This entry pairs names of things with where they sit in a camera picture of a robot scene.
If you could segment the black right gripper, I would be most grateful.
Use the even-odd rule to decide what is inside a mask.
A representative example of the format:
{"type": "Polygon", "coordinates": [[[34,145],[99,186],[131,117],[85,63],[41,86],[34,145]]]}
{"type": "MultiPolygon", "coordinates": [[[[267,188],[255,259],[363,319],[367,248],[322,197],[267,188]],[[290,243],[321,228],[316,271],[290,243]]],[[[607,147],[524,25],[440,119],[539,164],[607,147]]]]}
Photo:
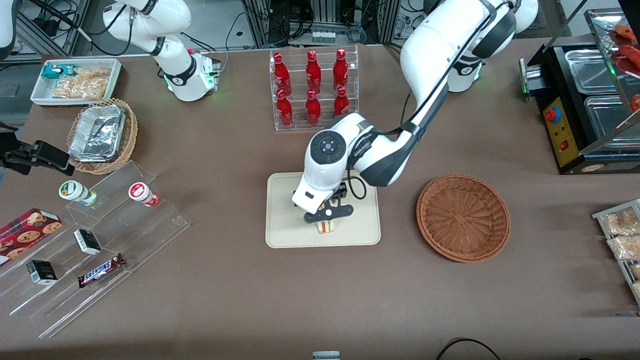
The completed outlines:
{"type": "Polygon", "coordinates": [[[0,133],[1,168],[27,176],[32,168],[35,145],[18,140],[16,133],[0,133]]]}

